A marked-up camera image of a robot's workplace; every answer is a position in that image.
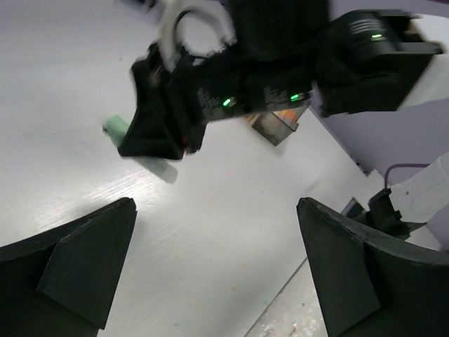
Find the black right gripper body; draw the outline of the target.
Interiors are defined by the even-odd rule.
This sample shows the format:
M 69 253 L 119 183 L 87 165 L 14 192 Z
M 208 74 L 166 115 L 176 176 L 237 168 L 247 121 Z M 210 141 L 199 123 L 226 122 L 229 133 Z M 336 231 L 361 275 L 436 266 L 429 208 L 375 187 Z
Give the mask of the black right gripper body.
M 207 77 L 150 72 L 180 134 L 198 151 L 210 122 L 299 107 L 314 80 L 316 38 L 330 21 L 328 1 L 225 1 L 238 65 Z

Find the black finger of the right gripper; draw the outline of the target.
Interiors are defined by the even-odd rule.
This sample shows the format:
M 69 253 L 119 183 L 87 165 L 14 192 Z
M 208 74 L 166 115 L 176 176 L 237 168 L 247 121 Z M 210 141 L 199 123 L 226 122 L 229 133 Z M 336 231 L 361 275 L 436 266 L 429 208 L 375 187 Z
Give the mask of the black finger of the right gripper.
M 148 149 L 158 152 L 159 157 L 181 160 L 185 150 L 180 134 L 159 90 L 150 85 L 147 73 L 132 70 L 131 74 L 136 93 L 136 109 L 129 131 L 131 138 L 145 141 Z

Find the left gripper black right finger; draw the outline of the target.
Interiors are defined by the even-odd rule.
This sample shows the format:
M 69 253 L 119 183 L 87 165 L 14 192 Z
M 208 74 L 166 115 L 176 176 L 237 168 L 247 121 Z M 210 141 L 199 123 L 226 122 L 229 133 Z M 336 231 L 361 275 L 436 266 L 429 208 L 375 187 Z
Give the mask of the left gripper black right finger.
M 310 197 L 299 200 L 297 215 L 329 336 L 448 335 L 448 254 Z

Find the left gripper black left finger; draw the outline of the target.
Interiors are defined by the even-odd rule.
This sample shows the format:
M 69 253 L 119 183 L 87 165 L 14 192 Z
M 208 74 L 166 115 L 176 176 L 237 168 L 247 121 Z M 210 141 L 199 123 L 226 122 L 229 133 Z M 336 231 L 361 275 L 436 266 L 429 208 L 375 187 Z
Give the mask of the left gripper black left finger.
M 137 209 L 124 197 L 1 247 L 2 336 L 96 336 L 105 329 Z

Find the green highlighter pen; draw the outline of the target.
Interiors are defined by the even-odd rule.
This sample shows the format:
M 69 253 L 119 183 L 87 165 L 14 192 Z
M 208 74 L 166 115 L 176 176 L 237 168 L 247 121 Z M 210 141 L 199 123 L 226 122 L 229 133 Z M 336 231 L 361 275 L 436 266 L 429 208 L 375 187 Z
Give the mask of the green highlighter pen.
M 170 160 L 159 157 L 158 152 L 153 153 L 145 141 L 132 139 L 130 124 L 119 115 L 106 119 L 102 131 L 109 137 L 121 158 L 132 159 L 168 184 L 172 185 L 177 180 L 178 171 Z

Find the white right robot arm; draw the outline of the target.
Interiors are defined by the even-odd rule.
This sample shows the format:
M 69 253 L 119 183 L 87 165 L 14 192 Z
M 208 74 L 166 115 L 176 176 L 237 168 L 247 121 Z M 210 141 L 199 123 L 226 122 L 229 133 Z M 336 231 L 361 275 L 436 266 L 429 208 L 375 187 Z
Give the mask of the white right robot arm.
M 448 19 L 401 9 L 330 16 L 329 1 L 223 1 L 235 31 L 167 1 L 159 38 L 131 67 L 136 111 L 122 157 L 180 160 L 214 121 L 306 107 L 393 112 L 448 97 Z

